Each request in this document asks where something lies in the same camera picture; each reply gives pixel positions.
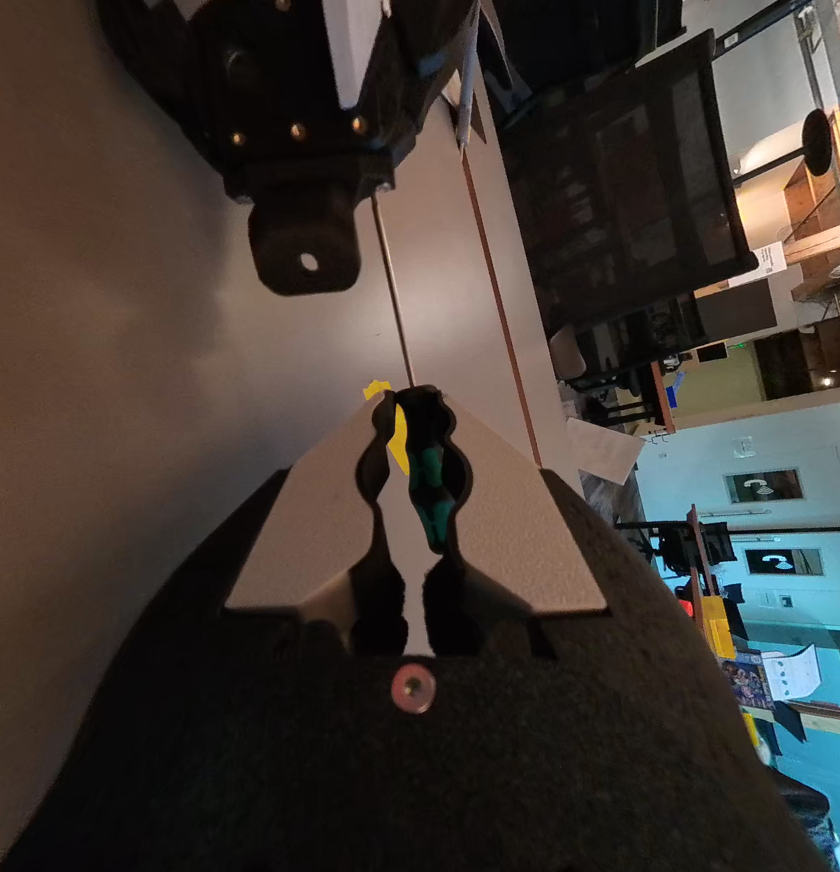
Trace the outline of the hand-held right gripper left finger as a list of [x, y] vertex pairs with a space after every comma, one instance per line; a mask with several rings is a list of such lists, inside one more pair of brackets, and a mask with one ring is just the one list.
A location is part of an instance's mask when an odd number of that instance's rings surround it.
[[395, 418], [393, 391], [379, 388], [289, 468], [226, 610], [327, 623], [358, 655], [404, 653], [406, 584], [380, 505]]

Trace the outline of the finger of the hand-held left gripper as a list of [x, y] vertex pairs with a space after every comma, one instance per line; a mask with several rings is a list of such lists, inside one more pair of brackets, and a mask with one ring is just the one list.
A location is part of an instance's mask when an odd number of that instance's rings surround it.
[[337, 94], [342, 110], [354, 108], [389, 1], [337, 1]]

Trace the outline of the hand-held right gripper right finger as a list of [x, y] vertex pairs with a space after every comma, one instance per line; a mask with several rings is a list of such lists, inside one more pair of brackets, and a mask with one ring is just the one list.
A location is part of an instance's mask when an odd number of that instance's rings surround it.
[[440, 392], [447, 469], [464, 484], [453, 485], [447, 548], [422, 586], [430, 648], [439, 658], [556, 658], [549, 623], [603, 616], [606, 598], [544, 470]]

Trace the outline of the green black screwdriver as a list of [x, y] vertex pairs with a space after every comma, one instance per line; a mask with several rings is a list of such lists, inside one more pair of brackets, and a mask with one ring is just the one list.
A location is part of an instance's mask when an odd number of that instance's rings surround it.
[[408, 496], [420, 518], [427, 545], [435, 554], [442, 555], [447, 548], [451, 516], [457, 506], [453, 485], [464, 484], [464, 473], [453, 474], [452, 470], [447, 469], [446, 459], [450, 452], [447, 437], [451, 416], [443, 403], [441, 392], [434, 386], [421, 384], [418, 379], [378, 193], [372, 195], [371, 203], [408, 380], [408, 387], [397, 396], [404, 410], [407, 428]]

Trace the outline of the black plastic spring clamp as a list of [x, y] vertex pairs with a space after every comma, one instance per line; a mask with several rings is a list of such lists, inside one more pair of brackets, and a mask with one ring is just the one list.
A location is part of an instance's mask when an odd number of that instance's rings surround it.
[[355, 211], [413, 151], [457, 71], [472, 2], [371, 2], [360, 82], [338, 94], [325, 2], [96, 3], [123, 66], [252, 209], [261, 282], [281, 296], [350, 289]]

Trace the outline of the white paper sheet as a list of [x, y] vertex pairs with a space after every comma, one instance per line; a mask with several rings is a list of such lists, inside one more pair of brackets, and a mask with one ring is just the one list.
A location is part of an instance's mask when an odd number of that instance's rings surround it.
[[573, 464], [581, 472], [622, 486], [645, 447], [645, 441], [585, 420], [566, 421], [567, 447]]

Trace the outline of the yellow tape piece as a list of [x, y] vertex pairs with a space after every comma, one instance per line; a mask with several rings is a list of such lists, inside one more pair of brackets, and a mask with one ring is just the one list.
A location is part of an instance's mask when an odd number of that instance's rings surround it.
[[[363, 395], [366, 400], [381, 394], [384, 391], [392, 390], [392, 386], [386, 380], [374, 379], [363, 390]], [[401, 468], [406, 476], [410, 475], [410, 462], [407, 451], [408, 438], [408, 423], [403, 407], [397, 403], [394, 412], [394, 430], [393, 436], [388, 442], [388, 449], [396, 461], [398, 467]]]

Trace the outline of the yellow plastic bin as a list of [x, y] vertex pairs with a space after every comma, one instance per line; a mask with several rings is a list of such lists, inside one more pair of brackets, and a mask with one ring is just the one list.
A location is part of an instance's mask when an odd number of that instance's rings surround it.
[[696, 612], [701, 613], [704, 638], [714, 655], [720, 659], [735, 660], [736, 649], [730, 622], [725, 609], [725, 600], [719, 595], [704, 595]]

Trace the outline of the colourful picture box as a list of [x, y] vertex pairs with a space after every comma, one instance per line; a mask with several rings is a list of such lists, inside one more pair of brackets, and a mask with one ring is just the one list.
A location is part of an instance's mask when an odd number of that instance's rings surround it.
[[775, 701], [760, 653], [737, 651], [732, 659], [717, 658], [717, 661], [740, 706], [774, 711]]

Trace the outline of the black mesh office chair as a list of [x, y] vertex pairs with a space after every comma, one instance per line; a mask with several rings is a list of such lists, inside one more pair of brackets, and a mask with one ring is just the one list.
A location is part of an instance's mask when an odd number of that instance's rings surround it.
[[731, 179], [708, 29], [498, 132], [545, 336], [758, 266]]

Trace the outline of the white paper sign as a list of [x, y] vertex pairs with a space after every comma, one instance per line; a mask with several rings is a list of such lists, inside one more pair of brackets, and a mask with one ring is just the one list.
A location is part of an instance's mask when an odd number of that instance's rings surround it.
[[806, 699], [818, 690], [822, 676], [816, 645], [810, 644], [795, 654], [764, 651], [761, 654], [771, 698], [789, 703]]

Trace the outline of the wooden shelving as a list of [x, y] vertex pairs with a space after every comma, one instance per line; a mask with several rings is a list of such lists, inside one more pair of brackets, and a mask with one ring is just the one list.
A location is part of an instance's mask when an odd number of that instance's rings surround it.
[[[791, 225], [783, 238], [785, 250], [840, 227], [840, 107], [830, 110], [827, 119], [832, 145], [829, 171], [814, 175], [801, 160], [784, 189]], [[840, 246], [807, 257], [796, 267], [802, 279], [791, 291], [795, 302], [825, 301], [840, 289]]]

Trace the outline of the black round ceiling lamp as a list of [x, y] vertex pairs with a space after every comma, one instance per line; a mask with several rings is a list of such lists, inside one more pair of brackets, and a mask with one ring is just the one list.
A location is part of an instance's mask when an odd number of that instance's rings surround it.
[[829, 119], [822, 107], [815, 108], [805, 116], [800, 134], [800, 147], [780, 155], [756, 168], [732, 176], [732, 185], [742, 184], [782, 167], [784, 164], [801, 158], [808, 174], [819, 177], [826, 174], [832, 163], [833, 140]]

